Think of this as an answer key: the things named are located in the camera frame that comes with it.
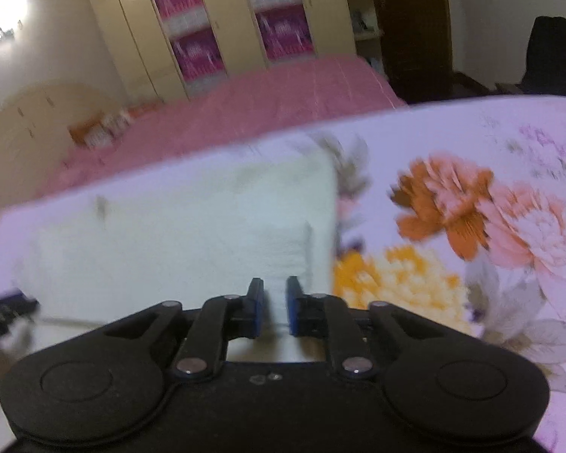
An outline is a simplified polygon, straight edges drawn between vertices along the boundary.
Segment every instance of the white towel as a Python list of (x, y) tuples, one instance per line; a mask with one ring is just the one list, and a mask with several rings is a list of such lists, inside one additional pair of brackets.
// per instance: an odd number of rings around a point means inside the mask
[(215, 172), (158, 197), (111, 202), (37, 234), (18, 286), (42, 315), (107, 322), (167, 299), (198, 308), (264, 279), (286, 324), (285, 280), (331, 291), (335, 173), (322, 152)]

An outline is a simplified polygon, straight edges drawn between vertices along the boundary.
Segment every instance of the orange flower print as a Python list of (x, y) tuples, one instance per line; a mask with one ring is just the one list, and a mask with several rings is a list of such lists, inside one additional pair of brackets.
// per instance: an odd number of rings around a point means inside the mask
[(420, 242), (445, 230), (453, 251), (472, 260), (478, 246), (486, 248), (484, 216), (476, 205), (490, 200), (492, 171), (451, 154), (432, 155), (411, 164), (411, 174), (400, 176), (391, 200), (413, 214), (397, 218), (400, 236)]
[(335, 264), (333, 294), (353, 308), (386, 301), (471, 333), (465, 309), (467, 288), (431, 250), (402, 245), (373, 257), (348, 252)]

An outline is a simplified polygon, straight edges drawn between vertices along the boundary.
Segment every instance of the wardrobe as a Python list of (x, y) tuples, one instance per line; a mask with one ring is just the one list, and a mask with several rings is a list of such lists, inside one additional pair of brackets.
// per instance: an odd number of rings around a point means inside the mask
[[(180, 65), (180, 53), (184, 51), (168, 29), (160, 1), (90, 1), (131, 101), (161, 98), (169, 102), (212, 86), (206, 82), (202, 89), (191, 84), (188, 70)], [(315, 56), (356, 53), (347, 0), (296, 0), (295, 3), (294, 11), (302, 12), (303, 8)], [(266, 69), (277, 63), (264, 38), (266, 19), (260, 13), (264, 9), (257, 9), (256, 0), (201, 0), (201, 4), (207, 17), (201, 6), (193, 10), (193, 15), (206, 18), (202, 32), (215, 39), (214, 55), (221, 63), (215, 77), (221, 79)]]

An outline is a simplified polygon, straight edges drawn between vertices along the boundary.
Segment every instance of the metal screw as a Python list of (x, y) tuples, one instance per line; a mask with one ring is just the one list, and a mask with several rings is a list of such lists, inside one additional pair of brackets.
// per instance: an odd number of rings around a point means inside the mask
[(352, 374), (362, 374), (373, 369), (373, 363), (366, 357), (360, 356), (345, 359), (341, 366)]
[(254, 385), (264, 385), (266, 383), (266, 377), (263, 374), (255, 374), (249, 377), (249, 381)]
[(176, 363), (176, 369), (187, 375), (200, 373), (205, 371), (207, 368), (208, 363), (200, 357), (186, 357)]

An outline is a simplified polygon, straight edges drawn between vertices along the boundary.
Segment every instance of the dark wooden door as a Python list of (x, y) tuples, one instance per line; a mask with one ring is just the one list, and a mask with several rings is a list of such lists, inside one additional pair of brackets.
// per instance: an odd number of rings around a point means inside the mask
[(392, 87), (407, 102), (449, 98), (453, 72), (448, 0), (375, 0)]

